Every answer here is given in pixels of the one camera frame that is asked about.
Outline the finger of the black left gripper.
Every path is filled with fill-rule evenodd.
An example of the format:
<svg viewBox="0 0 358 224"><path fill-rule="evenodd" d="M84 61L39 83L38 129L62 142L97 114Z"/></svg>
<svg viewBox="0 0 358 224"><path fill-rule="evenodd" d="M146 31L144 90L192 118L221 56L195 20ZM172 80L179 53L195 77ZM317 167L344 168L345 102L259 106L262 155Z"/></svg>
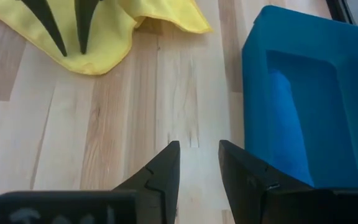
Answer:
<svg viewBox="0 0 358 224"><path fill-rule="evenodd" d="M91 21L99 0L75 0L75 16L81 53L85 54L88 45Z"/></svg>
<svg viewBox="0 0 358 224"><path fill-rule="evenodd" d="M61 54L66 57L67 50L65 48L62 35L58 29L52 10L47 0L21 0L27 8L35 15L35 17L45 27L46 31L55 42Z"/></svg>

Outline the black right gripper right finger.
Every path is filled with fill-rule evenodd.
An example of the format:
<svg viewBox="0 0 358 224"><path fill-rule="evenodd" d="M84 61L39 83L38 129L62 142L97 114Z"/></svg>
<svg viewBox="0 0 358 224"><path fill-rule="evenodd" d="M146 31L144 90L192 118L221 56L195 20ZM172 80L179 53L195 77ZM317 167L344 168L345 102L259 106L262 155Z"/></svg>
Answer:
<svg viewBox="0 0 358 224"><path fill-rule="evenodd" d="M358 223L357 188L316 189L228 140L218 154L236 223Z"/></svg>

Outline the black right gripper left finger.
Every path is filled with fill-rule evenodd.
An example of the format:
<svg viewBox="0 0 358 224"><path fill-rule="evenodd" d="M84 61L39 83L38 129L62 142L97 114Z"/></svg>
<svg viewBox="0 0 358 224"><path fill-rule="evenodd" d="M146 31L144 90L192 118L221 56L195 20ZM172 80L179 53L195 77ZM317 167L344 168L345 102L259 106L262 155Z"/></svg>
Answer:
<svg viewBox="0 0 358 224"><path fill-rule="evenodd" d="M174 223L180 143L172 141L112 190L15 191L0 195L0 223Z"/></svg>

